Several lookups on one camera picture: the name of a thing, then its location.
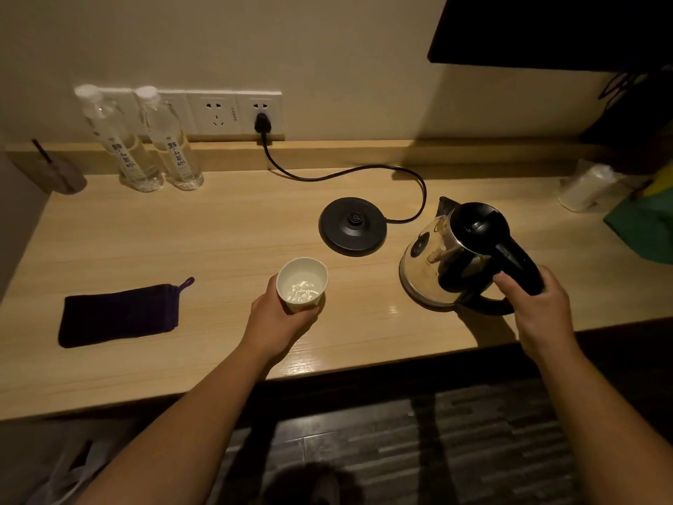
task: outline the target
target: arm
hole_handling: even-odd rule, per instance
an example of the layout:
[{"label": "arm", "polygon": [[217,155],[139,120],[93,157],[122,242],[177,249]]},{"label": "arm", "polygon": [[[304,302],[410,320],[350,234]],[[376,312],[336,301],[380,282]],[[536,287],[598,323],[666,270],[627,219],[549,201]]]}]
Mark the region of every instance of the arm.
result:
[{"label": "arm", "polygon": [[252,303],[239,346],[131,441],[77,505],[203,503],[250,390],[317,315],[317,307],[286,313],[272,277]]},{"label": "arm", "polygon": [[591,502],[673,503],[673,449],[584,356],[565,290],[540,271],[539,296],[503,273],[494,282],[514,306],[519,339],[540,369]]}]

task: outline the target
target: wooden countertop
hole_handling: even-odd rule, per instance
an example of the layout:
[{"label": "wooden countertop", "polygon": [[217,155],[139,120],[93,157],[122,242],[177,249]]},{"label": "wooden countertop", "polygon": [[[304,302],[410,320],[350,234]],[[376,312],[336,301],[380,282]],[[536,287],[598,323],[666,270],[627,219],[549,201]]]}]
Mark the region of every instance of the wooden countertop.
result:
[{"label": "wooden countertop", "polygon": [[[501,210],[519,244],[567,288],[577,330],[673,315],[673,266],[631,252],[601,222],[609,205],[566,211],[555,199],[555,177],[448,179],[437,168],[421,171],[428,177],[421,219],[389,225],[383,247],[362,258],[324,245],[320,212],[336,198],[360,196],[388,217],[408,217],[421,196],[413,181],[385,170],[320,184],[229,171],[206,174],[194,192],[167,184],[143,194],[115,176],[90,176],[80,194],[53,194],[0,305],[0,419],[189,390],[236,346],[268,277],[297,256],[328,266],[326,305],[270,378],[512,341],[513,316],[505,323],[428,311],[399,284],[402,253],[441,195]],[[189,276],[196,283],[182,293],[174,331],[58,346],[65,296],[179,285]]]}]

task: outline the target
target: tv screen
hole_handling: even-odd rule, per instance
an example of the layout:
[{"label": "tv screen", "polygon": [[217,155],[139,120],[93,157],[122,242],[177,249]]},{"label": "tv screen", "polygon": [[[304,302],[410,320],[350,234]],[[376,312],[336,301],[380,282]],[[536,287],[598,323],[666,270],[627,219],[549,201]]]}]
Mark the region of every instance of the tv screen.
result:
[{"label": "tv screen", "polygon": [[640,73],[673,63],[673,0],[447,0],[428,58]]}]

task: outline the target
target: cup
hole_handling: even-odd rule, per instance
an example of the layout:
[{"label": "cup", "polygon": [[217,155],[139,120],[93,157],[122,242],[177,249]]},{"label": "cup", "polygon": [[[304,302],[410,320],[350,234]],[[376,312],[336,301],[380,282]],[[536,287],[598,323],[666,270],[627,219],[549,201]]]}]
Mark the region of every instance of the cup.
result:
[{"label": "cup", "polygon": [[291,312],[317,305],[327,288],[329,274],[322,262],[299,257],[285,264],[276,278],[278,296]]}]

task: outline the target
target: hand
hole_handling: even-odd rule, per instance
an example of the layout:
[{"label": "hand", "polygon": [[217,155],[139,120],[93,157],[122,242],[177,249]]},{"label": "hand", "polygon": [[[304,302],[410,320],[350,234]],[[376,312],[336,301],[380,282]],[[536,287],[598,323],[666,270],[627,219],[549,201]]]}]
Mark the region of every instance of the hand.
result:
[{"label": "hand", "polygon": [[567,292],[546,267],[540,266],[544,290],[529,296],[509,275],[499,272],[493,282],[514,306],[519,341],[535,363],[549,357],[574,354],[579,346],[573,332]]},{"label": "hand", "polygon": [[252,302],[248,325],[240,345],[265,359],[265,363],[283,356],[295,343],[302,328],[315,321],[318,306],[295,314],[286,310],[276,291],[276,277],[268,280],[266,292]]}]

